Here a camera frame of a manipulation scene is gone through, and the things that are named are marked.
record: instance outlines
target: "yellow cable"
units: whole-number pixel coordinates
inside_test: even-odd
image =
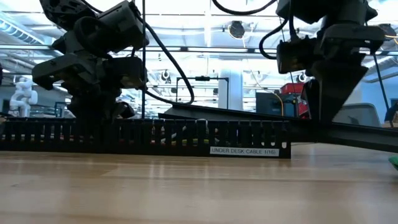
[[[398,44],[398,41],[397,41],[397,39],[396,38],[398,38],[398,36],[391,36],[391,35],[385,35],[386,37],[388,37],[388,38],[393,38],[394,39],[394,42],[396,43],[396,44]]]
[[[257,78],[256,78],[256,76],[253,74],[253,71],[250,69],[250,72],[251,72],[251,75],[253,76],[253,78],[254,78],[254,80],[256,81],[256,83],[257,83],[257,85],[260,87],[260,88],[262,88],[263,89],[263,87],[261,87],[261,85],[260,85],[260,83],[257,81]],[[280,97],[280,96],[278,96],[278,94],[276,94],[276,93],[273,93],[273,92],[271,92],[271,91],[269,91],[269,90],[265,90],[265,91],[267,91],[268,93],[272,93],[272,94],[274,94],[278,99],[279,99],[279,101],[280,101],[280,107],[281,107],[281,115],[283,116],[284,115],[284,102],[282,101],[282,98]]]

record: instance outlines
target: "red machine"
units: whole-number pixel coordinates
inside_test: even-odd
[[[282,88],[280,88],[280,92],[282,94],[298,94],[301,95],[303,92],[304,83],[288,83]],[[302,100],[298,100],[298,116],[299,118],[307,119],[309,118],[308,113],[308,105],[305,104]]]
[[[281,94],[301,94],[303,92],[304,83],[288,83],[280,88]]]

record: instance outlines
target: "pillar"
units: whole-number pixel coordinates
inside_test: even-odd
[[[243,76],[239,66],[240,62],[237,61],[227,63],[218,77],[229,78],[228,109],[243,111]],[[218,108],[227,108],[227,87],[225,80],[218,80]]]

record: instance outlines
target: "wooden table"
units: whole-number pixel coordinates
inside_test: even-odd
[[[0,153],[0,223],[396,223],[388,153],[292,160]]]

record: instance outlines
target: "green object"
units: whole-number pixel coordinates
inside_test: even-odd
[[[393,156],[389,159],[390,163],[398,170],[398,156]]]

